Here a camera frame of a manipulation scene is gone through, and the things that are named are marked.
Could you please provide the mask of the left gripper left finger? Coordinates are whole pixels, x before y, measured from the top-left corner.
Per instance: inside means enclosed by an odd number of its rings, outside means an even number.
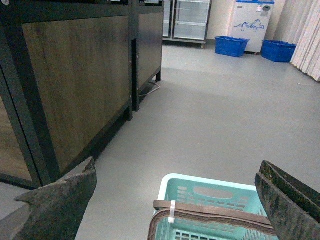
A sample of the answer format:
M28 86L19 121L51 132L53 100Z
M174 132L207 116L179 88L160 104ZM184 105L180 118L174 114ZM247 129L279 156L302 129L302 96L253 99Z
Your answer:
M13 238L74 240L96 187L95 159L89 157L56 182L16 197L28 212Z

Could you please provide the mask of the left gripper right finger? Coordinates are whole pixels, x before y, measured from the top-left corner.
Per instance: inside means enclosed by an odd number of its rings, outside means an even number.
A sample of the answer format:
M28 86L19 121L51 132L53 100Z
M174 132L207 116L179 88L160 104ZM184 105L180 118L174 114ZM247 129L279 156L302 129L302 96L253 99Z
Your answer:
M264 160L255 175L260 202L279 240L320 238L320 193Z

